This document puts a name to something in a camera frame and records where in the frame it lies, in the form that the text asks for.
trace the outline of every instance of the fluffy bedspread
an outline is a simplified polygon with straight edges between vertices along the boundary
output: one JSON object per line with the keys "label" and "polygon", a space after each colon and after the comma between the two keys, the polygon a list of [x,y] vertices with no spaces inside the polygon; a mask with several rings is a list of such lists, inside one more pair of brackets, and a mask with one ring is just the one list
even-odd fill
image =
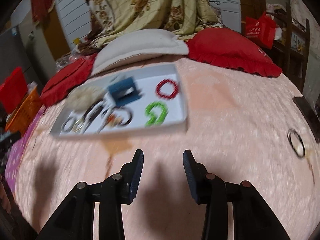
{"label": "fluffy bedspread", "polygon": [[[119,140],[56,140],[49,131],[64,102],[50,107],[30,137],[17,174],[15,198],[27,221],[40,231],[77,182],[103,181],[142,149],[145,163],[137,197],[122,206],[126,239],[200,239],[205,205],[191,198],[182,164],[184,150],[191,149],[198,162],[223,180],[252,182],[291,240],[307,239],[320,220],[319,147],[292,101],[301,96],[298,89],[283,74],[265,78],[177,56],[131,67],[164,62],[174,62],[181,76],[188,131]],[[293,152],[289,128],[300,133],[305,159]],[[97,220],[95,214],[94,239]],[[233,239],[231,205],[228,239]]]}

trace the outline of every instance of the silver screw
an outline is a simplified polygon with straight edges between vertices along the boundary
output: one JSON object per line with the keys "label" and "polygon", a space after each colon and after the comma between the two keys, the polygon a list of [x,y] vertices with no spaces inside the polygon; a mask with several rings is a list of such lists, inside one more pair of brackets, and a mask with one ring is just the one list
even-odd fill
{"label": "silver screw", "polygon": [[119,174],[119,173],[116,173],[116,174],[114,174],[114,175],[112,176],[112,178],[113,178],[114,180],[119,180],[119,179],[122,178],[122,175]]}
{"label": "silver screw", "polygon": [[215,179],[216,175],[214,175],[213,173],[207,173],[205,176],[207,179]]}
{"label": "silver screw", "polygon": [[77,188],[78,189],[82,189],[82,188],[84,188],[85,187],[85,183],[84,182],[79,182],[78,184],[77,184]]}
{"label": "silver screw", "polygon": [[251,187],[251,183],[249,181],[247,181],[247,180],[242,181],[242,185],[244,187]]}

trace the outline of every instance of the plastic basket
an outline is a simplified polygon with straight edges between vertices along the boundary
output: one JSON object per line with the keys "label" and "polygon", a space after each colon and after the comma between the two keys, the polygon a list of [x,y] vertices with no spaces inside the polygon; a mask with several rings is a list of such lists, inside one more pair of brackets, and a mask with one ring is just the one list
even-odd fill
{"label": "plastic basket", "polygon": [[7,122],[5,130],[9,130],[12,133],[19,131],[23,136],[41,106],[42,102],[39,98],[37,88],[35,87],[25,98],[14,116]]}

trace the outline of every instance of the white tray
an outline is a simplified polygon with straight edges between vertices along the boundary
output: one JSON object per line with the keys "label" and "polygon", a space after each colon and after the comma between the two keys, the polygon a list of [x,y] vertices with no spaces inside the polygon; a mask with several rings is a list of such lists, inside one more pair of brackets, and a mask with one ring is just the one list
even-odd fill
{"label": "white tray", "polygon": [[[174,64],[167,65],[157,65],[153,67],[144,67],[136,70],[130,70],[127,72],[121,72],[114,75],[102,77],[98,80],[88,81],[81,87],[98,86],[107,87],[110,82],[114,79],[125,77],[132,77],[137,90],[140,91],[142,95],[141,99],[133,101],[127,105],[133,112],[132,121],[125,127],[105,127],[100,133],[96,133],[99,127],[102,125],[101,114],[92,122],[85,133],[73,133],[73,132],[62,132],[61,127],[63,123],[70,116],[75,114],[71,109],[64,107],[57,117],[50,134],[54,137],[61,139],[72,139],[72,138],[116,138],[123,136],[140,136],[140,135],[153,135],[158,133],[168,133],[168,132],[186,132],[187,130],[187,105],[185,103],[185,97],[181,85],[181,81],[178,72]],[[156,86],[159,82],[164,79],[172,79],[178,83],[179,93],[174,99],[164,99],[156,95]],[[171,94],[173,91],[173,86],[170,84],[165,84],[161,91],[165,94]],[[145,115],[145,108],[148,104],[154,101],[164,102],[168,107],[168,114],[161,125],[153,125],[146,127],[146,122],[150,117]],[[158,115],[160,114],[159,108],[154,108],[154,112]]]}

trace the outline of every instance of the red bracelet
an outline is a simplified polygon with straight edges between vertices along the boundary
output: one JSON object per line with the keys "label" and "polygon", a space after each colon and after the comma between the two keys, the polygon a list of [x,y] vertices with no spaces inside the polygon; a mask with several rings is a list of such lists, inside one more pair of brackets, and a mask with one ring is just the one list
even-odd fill
{"label": "red bracelet", "polygon": [[[174,90],[170,95],[163,94],[160,91],[162,86],[166,83],[170,83],[170,84],[174,85]],[[178,85],[175,81],[173,81],[171,79],[164,79],[156,86],[156,94],[161,98],[172,99],[172,98],[175,98],[178,93],[179,93]]]}

